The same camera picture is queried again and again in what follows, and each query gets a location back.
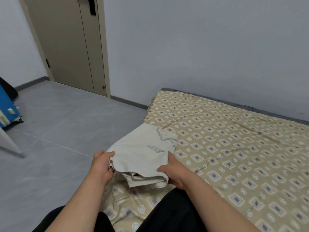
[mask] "gray tile floor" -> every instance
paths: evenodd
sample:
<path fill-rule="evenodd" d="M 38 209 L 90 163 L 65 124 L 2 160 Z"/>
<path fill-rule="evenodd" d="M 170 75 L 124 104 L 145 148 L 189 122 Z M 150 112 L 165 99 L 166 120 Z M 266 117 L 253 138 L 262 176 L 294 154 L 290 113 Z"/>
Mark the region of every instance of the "gray tile floor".
<path fill-rule="evenodd" d="M 0 231 L 32 231 L 64 205 L 87 175 L 92 156 L 137 128 L 146 111 L 45 81 L 20 91 L 25 122 L 7 129 L 23 150 L 0 149 Z"/>

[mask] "door frame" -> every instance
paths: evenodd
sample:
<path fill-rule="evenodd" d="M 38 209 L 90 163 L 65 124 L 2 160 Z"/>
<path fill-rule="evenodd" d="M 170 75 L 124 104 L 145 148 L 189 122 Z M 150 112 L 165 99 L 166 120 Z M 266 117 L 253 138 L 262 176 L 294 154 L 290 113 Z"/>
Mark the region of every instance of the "door frame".
<path fill-rule="evenodd" d="M 41 56 L 43 65 L 46 69 L 46 72 L 48 74 L 48 77 L 51 81 L 55 81 L 55 79 L 52 75 L 52 71 L 49 69 L 49 67 L 47 65 L 46 57 L 45 57 L 42 45 L 40 43 L 39 37 L 37 35 L 37 32 L 36 32 L 34 25 L 32 23 L 26 2 L 25 2 L 25 0 L 19 0 L 19 3 L 20 3 L 20 6 L 23 10 L 24 15 L 25 15 L 26 21 L 29 25 L 30 31 L 33 35 L 34 42 L 37 45 L 37 49 L 40 53 L 40 56 Z M 101 38 L 101 48 L 102 48 L 102 57 L 103 57 L 106 97 L 111 98 L 111 89 L 110 89 L 110 83 L 109 83 L 107 42 L 106 42 L 105 14 L 104 14 L 103 0 L 97 0 L 97 6 L 98 6 L 98 20 L 99 20 L 99 28 L 100 28 L 100 38 Z"/>

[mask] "folded clothing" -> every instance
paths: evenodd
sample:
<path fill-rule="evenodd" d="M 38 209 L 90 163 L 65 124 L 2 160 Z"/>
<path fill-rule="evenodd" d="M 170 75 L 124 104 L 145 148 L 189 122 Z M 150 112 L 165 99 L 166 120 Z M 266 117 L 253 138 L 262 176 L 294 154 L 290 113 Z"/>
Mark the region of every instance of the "folded clothing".
<path fill-rule="evenodd" d="M 165 187 L 168 176 L 157 168 L 168 163 L 168 151 L 175 151 L 177 140 L 177 134 L 143 123 L 107 150 L 116 153 L 109 169 L 121 172 L 129 187 Z"/>

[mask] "door handle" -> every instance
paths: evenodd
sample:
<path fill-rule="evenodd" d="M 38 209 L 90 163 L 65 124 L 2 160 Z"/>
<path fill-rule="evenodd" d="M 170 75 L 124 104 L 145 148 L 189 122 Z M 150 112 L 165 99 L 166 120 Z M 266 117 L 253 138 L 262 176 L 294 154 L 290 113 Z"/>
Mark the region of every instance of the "door handle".
<path fill-rule="evenodd" d="M 88 2 L 89 2 L 89 7 L 90 7 L 90 14 L 96 15 L 95 14 L 95 0 L 88 0 Z"/>

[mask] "black bag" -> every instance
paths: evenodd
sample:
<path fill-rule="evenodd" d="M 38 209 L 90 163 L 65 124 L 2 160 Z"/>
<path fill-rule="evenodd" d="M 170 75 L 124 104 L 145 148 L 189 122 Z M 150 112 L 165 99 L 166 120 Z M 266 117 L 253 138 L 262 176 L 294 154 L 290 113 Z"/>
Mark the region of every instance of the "black bag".
<path fill-rule="evenodd" d="M 6 92 L 6 94 L 10 97 L 10 99 L 13 101 L 15 98 L 17 98 L 18 96 L 18 92 L 16 89 L 14 89 L 13 86 L 11 86 L 8 82 L 6 82 L 5 80 L 3 80 L 0 77 L 0 85 L 2 86 L 2 88 L 4 89 L 4 91 Z"/>

